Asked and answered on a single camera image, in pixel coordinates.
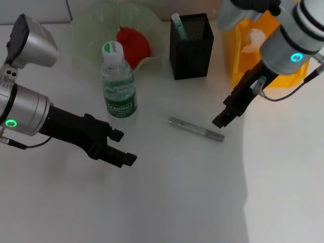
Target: white bottle cap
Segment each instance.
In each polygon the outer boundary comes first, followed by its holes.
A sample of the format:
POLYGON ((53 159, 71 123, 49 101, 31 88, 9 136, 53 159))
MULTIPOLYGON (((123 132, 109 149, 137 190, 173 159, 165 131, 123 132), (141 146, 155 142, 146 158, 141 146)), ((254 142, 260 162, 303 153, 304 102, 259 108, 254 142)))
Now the white bottle cap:
POLYGON ((121 63, 124 58, 123 46, 119 42, 107 42, 102 46, 101 51, 107 65, 121 63))

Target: green bottle label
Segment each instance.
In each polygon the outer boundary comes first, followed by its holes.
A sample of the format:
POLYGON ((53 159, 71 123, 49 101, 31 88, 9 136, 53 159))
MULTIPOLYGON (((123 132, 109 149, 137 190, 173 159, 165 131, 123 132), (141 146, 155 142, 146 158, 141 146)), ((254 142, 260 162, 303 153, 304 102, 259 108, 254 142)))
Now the green bottle label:
POLYGON ((136 93, 123 101, 109 100, 105 97, 108 112, 115 117, 124 118, 133 114, 137 109, 136 93))

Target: black pen holder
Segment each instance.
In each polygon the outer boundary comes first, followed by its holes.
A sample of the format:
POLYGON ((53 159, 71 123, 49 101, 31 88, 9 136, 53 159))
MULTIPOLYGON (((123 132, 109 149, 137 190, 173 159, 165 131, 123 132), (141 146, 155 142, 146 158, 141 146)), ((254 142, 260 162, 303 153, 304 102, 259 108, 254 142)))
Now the black pen holder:
POLYGON ((180 18, 189 40, 180 40, 171 20, 170 61, 174 79, 206 77, 214 42, 207 14, 180 18))

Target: white table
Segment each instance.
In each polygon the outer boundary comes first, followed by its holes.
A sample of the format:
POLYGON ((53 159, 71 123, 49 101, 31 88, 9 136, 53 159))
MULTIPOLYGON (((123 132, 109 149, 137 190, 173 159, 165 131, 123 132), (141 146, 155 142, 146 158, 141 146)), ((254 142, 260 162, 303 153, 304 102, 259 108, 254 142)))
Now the white table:
MULTIPOLYGON (((18 83, 59 108, 108 120, 98 80, 76 73, 67 55, 68 25, 47 28, 61 49, 57 63, 27 65, 18 83)), ((0 27, 3 60, 11 29, 0 27)), ((221 34, 212 29, 214 68, 207 78, 174 81, 167 52, 160 71, 148 65, 136 74, 139 117, 112 121, 125 136, 109 141, 138 156, 132 167, 91 160, 55 139, 28 151, 0 145, 1 242, 323 242, 322 78, 286 101, 256 98, 220 130, 211 121, 230 86, 221 34), (171 127, 169 116, 220 132, 225 141, 171 127)), ((5 134, 29 145, 46 139, 5 134)))

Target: green indicator light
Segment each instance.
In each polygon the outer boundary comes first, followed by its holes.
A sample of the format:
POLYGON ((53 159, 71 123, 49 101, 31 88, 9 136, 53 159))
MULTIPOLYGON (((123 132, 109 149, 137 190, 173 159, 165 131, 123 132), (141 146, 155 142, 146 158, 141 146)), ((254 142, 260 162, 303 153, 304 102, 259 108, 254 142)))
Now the green indicator light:
POLYGON ((6 126, 10 128, 14 128, 18 125, 18 123, 15 120, 7 120, 6 121, 6 126))

